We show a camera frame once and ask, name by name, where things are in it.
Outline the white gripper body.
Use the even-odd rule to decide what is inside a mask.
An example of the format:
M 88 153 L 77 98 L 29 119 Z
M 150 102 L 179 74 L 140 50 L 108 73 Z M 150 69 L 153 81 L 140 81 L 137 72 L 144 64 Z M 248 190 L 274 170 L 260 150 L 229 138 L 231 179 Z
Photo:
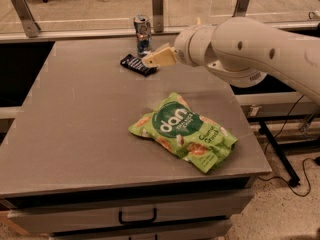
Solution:
M 195 25 L 180 32 L 174 41 L 177 59 L 191 66 L 207 66 L 217 60 L 211 41 L 215 26 Z

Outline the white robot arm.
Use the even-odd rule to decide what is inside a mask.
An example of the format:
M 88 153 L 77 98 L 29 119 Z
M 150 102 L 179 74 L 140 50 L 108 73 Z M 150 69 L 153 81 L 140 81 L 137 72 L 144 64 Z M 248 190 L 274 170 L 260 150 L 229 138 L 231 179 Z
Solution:
M 178 62 L 203 66 L 240 88 L 259 84 L 270 75 L 320 104 L 320 38 L 274 28 L 247 17 L 218 26 L 196 25 L 180 32 L 142 58 L 148 67 Z

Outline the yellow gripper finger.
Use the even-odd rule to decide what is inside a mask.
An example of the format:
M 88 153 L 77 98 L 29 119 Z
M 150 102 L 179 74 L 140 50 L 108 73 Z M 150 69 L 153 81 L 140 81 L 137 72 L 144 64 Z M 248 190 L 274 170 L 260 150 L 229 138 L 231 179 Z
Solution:
M 161 46 L 159 46 L 154 52 L 160 52 L 163 49 L 171 48 L 170 43 L 165 43 Z
M 176 64 L 176 57 L 171 47 L 150 53 L 142 58 L 147 67 L 164 67 Z

